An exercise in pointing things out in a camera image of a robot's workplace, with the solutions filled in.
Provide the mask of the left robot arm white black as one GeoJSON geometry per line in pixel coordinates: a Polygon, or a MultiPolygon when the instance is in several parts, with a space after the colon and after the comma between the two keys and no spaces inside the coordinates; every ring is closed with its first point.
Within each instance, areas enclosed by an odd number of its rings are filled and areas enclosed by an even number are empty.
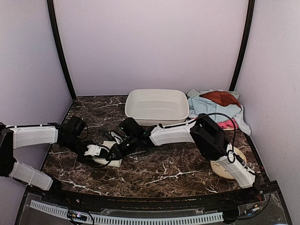
{"type": "Polygon", "coordinates": [[[47,191],[55,204],[66,201],[62,184],[55,177],[26,165],[14,157],[14,150],[41,144],[54,144],[68,148],[76,153],[80,162],[85,162],[88,146],[94,144],[80,137],[86,123],[73,116],[67,123],[47,123],[39,125],[8,126],[0,124],[0,175],[10,177],[29,186],[47,191]]]}

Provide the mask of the white embroidered towel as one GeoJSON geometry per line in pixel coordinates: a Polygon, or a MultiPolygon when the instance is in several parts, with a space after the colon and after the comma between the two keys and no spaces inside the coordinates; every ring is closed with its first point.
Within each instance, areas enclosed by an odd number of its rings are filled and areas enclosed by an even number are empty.
{"type": "MultiPolygon", "coordinates": [[[[106,147],[108,147],[109,149],[111,149],[111,147],[117,144],[116,142],[111,142],[111,141],[107,141],[104,140],[103,143],[101,145],[104,145],[106,147]]],[[[119,168],[122,162],[122,159],[120,160],[113,160],[113,161],[108,161],[108,155],[106,158],[100,158],[100,157],[92,157],[92,160],[94,162],[96,162],[97,164],[101,165],[101,166],[112,166],[112,167],[117,167],[119,168]]]]}

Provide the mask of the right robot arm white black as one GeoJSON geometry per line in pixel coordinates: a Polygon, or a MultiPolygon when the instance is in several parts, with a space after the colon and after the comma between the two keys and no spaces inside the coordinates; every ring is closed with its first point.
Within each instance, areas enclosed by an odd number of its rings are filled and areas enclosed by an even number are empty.
{"type": "Polygon", "coordinates": [[[171,143],[194,143],[200,154],[209,161],[223,166],[241,188],[239,199],[250,203],[257,196],[254,187],[256,175],[246,161],[234,150],[234,140],[229,140],[224,130],[208,114],[199,114],[194,120],[164,126],[153,125],[144,129],[133,118],[126,118],[119,127],[127,136],[114,144],[106,160],[119,160],[137,148],[150,148],[171,143]]]}

